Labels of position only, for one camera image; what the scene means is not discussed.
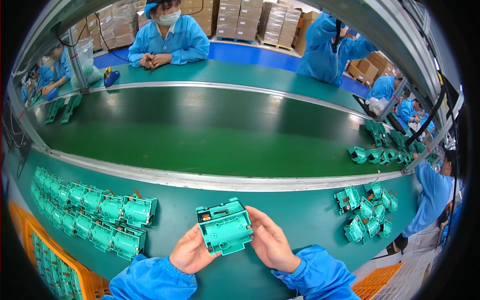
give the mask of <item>human hand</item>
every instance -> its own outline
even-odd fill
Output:
[[[154,58],[152,59],[152,65],[153,69],[170,63],[172,61],[172,55],[171,54],[156,54],[154,55]]]
[[[183,273],[193,274],[205,268],[221,254],[218,252],[210,255],[205,246],[200,228],[198,224],[195,224],[177,242],[170,254],[170,263]]]
[[[246,206],[255,237],[251,245],[258,258],[269,268],[286,273],[293,273],[301,263],[290,249],[287,237],[277,224],[265,213]]]
[[[140,65],[142,67],[146,67],[147,69],[150,69],[151,68],[151,60],[153,59],[153,55],[150,54],[150,53],[145,53],[142,58],[140,59]]]

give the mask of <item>blue floor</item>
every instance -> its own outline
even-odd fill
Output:
[[[108,53],[95,57],[94,64],[97,68],[101,69],[126,62],[128,49],[118,50],[114,53],[123,59],[116,57],[112,53]],[[207,59],[251,63],[292,72],[297,70],[300,62],[300,58],[281,52],[227,43],[210,43],[210,53]],[[342,85],[340,87],[363,98],[365,98],[370,91],[370,89],[363,84],[346,76],[342,76]]]

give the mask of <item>clear plastic bag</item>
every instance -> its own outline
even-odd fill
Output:
[[[84,72],[84,78],[88,84],[93,84],[103,78],[102,72],[93,64],[93,39],[89,36],[78,41],[76,46],[78,60]],[[80,88],[77,76],[70,64],[70,81],[74,88]]]

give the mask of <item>face mask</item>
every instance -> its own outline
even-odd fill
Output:
[[[180,10],[177,12],[158,16],[156,22],[159,25],[172,26],[180,18]]]

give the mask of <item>orange crate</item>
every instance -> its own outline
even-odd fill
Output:
[[[371,299],[392,279],[393,275],[395,275],[402,265],[403,263],[399,263],[375,269],[352,287],[353,292],[357,294],[361,300]]]

